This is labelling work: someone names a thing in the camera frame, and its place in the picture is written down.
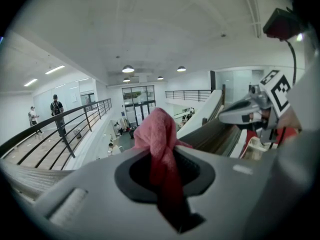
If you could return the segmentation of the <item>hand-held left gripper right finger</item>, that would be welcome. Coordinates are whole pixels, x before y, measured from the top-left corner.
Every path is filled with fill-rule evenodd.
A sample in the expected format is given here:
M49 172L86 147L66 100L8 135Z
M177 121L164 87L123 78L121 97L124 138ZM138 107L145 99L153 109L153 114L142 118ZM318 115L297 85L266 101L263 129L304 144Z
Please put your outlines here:
M184 146L177 146L175 150L207 162L215 172L215 179L205 193L187 199L191 208L206 221L178 239L247 240L248 219L270 177L275 154L264 154L260 160L246 160Z

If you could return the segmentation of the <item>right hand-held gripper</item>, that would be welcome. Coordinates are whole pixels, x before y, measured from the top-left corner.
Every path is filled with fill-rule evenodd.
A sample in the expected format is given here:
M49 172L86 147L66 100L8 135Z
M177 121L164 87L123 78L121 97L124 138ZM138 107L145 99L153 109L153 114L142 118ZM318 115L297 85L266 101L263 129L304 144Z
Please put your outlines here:
M249 99L233 103L218 119L225 124L249 124L252 131L277 129L279 118L291 107L287 98L290 90L285 74L272 70L251 88Z

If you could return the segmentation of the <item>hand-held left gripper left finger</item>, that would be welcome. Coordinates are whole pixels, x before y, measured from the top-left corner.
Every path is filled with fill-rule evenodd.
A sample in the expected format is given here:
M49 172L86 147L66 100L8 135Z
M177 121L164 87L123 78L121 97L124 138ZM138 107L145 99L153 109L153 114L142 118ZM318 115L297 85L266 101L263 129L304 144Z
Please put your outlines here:
M89 162L42 194L34 209L71 239L176 240L177 231L156 205L134 202L116 185L116 168L148 152L127 150Z

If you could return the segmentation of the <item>person's right hand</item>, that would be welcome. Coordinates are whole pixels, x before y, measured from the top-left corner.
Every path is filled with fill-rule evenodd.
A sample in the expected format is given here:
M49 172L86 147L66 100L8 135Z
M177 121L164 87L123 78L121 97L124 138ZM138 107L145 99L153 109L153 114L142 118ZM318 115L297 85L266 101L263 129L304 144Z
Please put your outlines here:
M283 128L301 129L302 128L300 121L297 118L291 106L279 118L277 123L277 128L278 129L283 129Z

